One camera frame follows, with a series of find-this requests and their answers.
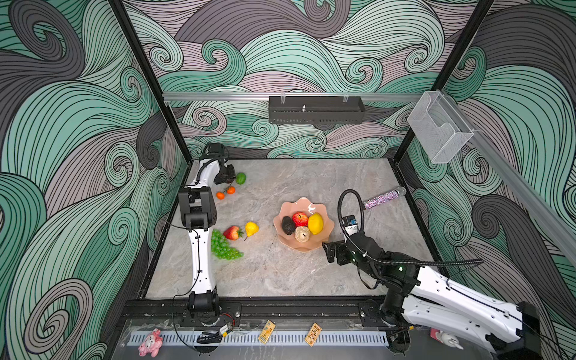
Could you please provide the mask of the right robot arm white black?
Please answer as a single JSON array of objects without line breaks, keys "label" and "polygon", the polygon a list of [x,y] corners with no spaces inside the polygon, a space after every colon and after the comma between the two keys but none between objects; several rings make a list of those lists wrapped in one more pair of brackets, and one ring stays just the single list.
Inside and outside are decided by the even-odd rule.
[{"label": "right robot arm white black", "polygon": [[470,289],[440,274],[438,267],[479,266],[481,259],[426,262],[404,253],[386,251],[365,234],[365,206],[359,218],[342,215],[346,189],[337,202],[343,240],[324,244],[330,263],[352,264],[359,275],[368,275],[387,292],[379,311],[385,323],[399,329],[424,326],[461,337],[498,359],[541,359],[542,339],[536,307],[513,304]]}]

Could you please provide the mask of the yellow fake lemon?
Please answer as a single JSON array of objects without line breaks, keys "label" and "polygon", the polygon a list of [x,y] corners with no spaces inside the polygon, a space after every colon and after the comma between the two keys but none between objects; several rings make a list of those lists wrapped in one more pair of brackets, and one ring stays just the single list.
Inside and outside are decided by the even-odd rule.
[{"label": "yellow fake lemon", "polygon": [[317,235],[323,231],[324,220],[321,214],[314,213],[308,218],[307,227],[312,235]]}]

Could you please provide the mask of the dark fake avocado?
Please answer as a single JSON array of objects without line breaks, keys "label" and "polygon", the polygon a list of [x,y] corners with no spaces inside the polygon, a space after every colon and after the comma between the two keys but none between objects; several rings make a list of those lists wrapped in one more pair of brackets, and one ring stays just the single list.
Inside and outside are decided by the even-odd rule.
[{"label": "dark fake avocado", "polygon": [[296,231],[296,224],[290,216],[284,216],[281,228],[286,235],[291,236]]}]

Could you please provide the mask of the red fake strawberry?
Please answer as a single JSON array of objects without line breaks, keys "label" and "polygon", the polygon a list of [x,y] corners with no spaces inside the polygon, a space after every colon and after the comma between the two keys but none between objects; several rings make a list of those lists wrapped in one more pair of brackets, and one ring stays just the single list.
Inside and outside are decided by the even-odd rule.
[{"label": "red fake strawberry", "polygon": [[223,232],[223,236],[230,241],[236,241],[242,238],[244,233],[241,227],[231,226]]}]

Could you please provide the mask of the small yellow fake pear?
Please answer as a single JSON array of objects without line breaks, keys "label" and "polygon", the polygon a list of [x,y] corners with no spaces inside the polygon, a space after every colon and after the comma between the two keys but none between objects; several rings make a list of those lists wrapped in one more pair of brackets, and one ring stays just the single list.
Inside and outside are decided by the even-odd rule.
[{"label": "small yellow fake pear", "polygon": [[249,238],[249,237],[255,235],[256,233],[258,233],[260,227],[256,223],[251,221],[251,222],[246,223],[244,229],[245,229],[246,238]]}]

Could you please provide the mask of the pink scalloped fruit bowl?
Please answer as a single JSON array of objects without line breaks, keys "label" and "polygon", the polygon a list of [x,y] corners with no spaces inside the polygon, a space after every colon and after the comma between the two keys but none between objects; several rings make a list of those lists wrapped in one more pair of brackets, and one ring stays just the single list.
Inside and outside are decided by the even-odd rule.
[{"label": "pink scalloped fruit bowl", "polygon": [[335,228],[323,204],[301,197],[284,202],[273,220],[278,240],[293,250],[309,252],[321,248]]}]

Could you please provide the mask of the green fake lime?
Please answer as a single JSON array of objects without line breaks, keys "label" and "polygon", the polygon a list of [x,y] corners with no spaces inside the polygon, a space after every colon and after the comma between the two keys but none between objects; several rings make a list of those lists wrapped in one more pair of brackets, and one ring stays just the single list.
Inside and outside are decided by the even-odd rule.
[{"label": "green fake lime", "polygon": [[235,177],[235,182],[238,185],[243,185],[244,183],[246,183],[246,180],[247,180],[247,176],[243,172],[239,172]]}]

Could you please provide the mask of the red fake apple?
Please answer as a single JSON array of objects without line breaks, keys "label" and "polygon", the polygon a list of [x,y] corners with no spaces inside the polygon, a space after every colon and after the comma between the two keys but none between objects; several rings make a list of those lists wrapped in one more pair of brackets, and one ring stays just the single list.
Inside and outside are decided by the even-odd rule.
[{"label": "red fake apple", "polygon": [[306,227],[309,222],[308,215],[303,211],[297,211],[292,215],[292,221],[296,227]]}]

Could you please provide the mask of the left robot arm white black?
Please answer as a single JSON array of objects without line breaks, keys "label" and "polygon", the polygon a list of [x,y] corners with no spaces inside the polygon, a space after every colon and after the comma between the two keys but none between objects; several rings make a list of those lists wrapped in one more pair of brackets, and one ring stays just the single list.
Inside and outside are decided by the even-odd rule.
[{"label": "left robot arm white black", "polygon": [[199,169],[190,184],[180,187],[178,204],[182,226],[187,230],[192,250],[193,280],[187,309],[193,315],[220,315],[217,285],[212,273],[212,234],[217,209],[212,188],[229,185],[236,179],[229,154],[221,143],[209,143],[199,158]]}]

